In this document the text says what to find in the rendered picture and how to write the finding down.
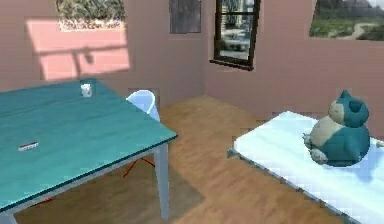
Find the white chest of drawers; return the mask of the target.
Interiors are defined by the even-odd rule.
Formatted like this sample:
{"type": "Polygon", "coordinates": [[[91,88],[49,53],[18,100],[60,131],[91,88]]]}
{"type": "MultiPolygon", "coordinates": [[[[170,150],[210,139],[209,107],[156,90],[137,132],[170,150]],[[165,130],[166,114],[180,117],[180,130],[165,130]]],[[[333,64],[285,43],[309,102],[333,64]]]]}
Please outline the white chest of drawers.
{"type": "Polygon", "coordinates": [[[302,191],[346,224],[384,224],[384,141],[370,140],[367,155],[349,167],[315,163],[302,136],[316,120],[291,111],[238,137],[227,152],[302,191]]]}

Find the pale blue chair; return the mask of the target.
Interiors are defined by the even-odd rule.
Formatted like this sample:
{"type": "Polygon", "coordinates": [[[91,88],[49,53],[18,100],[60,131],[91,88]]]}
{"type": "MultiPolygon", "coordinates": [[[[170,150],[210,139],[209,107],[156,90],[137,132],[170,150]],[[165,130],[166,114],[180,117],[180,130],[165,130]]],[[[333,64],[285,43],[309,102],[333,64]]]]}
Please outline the pale blue chair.
{"type": "MultiPolygon", "coordinates": [[[[158,109],[156,106],[156,97],[153,92],[149,90],[138,90],[133,93],[131,93],[127,98],[127,101],[147,113],[149,116],[151,116],[153,119],[160,121],[160,116],[158,113],[158,109]]],[[[133,161],[126,171],[123,173],[122,177],[125,178],[130,171],[133,169],[133,167],[136,165],[136,163],[141,160],[146,162],[147,164],[151,165],[152,167],[155,167],[155,163],[146,159],[146,158],[140,158],[138,160],[133,161]]]]}

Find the dark framed window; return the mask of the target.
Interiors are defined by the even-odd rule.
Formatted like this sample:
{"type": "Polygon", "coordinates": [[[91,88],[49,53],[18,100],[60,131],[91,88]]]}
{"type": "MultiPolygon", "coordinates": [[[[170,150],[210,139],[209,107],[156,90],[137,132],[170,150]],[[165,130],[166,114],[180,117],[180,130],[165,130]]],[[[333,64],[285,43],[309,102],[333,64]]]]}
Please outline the dark framed window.
{"type": "Polygon", "coordinates": [[[211,63],[246,71],[254,69],[260,6],[261,0],[216,0],[211,63]]]}

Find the teal top table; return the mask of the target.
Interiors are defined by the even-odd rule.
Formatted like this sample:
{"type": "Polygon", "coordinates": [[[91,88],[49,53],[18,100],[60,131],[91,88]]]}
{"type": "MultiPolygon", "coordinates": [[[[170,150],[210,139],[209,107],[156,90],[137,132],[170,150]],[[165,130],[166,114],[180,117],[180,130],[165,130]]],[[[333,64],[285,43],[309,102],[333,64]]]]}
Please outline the teal top table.
{"type": "Polygon", "coordinates": [[[153,155],[161,216],[169,211],[168,144],[176,133],[96,79],[0,93],[0,224],[15,213],[153,155]],[[38,142],[35,148],[18,147],[38,142]]]}

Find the teal plush bear figure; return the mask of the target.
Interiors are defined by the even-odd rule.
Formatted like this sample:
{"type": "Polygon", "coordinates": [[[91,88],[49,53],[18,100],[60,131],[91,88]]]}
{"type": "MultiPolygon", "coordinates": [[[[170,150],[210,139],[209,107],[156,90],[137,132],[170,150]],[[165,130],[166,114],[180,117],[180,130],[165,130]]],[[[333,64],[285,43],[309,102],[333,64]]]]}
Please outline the teal plush bear figure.
{"type": "Polygon", "coordinates": [[[332,167],[359,163],[370,148],[370,133],[365,125],[368,118],[366,104],[343,90],[330,104],[328,114],[302,136],[311,159],[332,167]]]}

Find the small grey remote control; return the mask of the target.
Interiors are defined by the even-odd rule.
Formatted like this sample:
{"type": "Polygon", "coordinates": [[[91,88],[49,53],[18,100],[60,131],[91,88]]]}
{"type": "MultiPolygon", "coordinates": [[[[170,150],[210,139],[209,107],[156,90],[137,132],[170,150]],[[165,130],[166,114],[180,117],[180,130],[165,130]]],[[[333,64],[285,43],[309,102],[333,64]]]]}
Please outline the small grey remote control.
{"type": "Polygon", "coordinates": [[[37,147],[38,145],[39,145],[38,142],[31,142],[31,143],[19,146],[18,147],[18,151],[25,151],[25,150],[28,150],[28,149],[32,149],[32,148],[37,147]]]}

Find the dark grey wall picture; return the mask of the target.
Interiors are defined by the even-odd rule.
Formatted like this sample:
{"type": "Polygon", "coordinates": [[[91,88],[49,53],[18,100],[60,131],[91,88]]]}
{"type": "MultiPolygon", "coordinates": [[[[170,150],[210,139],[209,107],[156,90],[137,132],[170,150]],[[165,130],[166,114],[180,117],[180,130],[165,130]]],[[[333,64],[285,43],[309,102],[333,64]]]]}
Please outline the dark grey wall picture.
{"type": "Polygon", "coordinates": [[[169,0],[171,34],[201,32],[201,0],[169,0]]]}

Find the green plants wall picture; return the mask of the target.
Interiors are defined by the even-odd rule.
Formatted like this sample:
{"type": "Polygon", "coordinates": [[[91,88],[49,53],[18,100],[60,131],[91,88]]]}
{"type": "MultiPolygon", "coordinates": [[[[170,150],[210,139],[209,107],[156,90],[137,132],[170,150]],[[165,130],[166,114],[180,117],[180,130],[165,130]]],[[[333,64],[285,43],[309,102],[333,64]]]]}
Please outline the green plants wall picture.
{"type": "Polygon", "coordinates": [[[55,0],[61,31],[125,28],[122,0],[55,0]]]}

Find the landscape wall picture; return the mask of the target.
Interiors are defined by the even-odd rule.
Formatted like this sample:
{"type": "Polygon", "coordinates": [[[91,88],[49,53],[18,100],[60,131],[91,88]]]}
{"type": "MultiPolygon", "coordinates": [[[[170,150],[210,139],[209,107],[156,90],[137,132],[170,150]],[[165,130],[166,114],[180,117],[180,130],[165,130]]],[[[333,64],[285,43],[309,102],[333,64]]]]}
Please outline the landscape wall picture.
{"type": "Polygon", "coordinates": [[[309,36],[384,42],[384,0],[316,0],[309,36]]]}

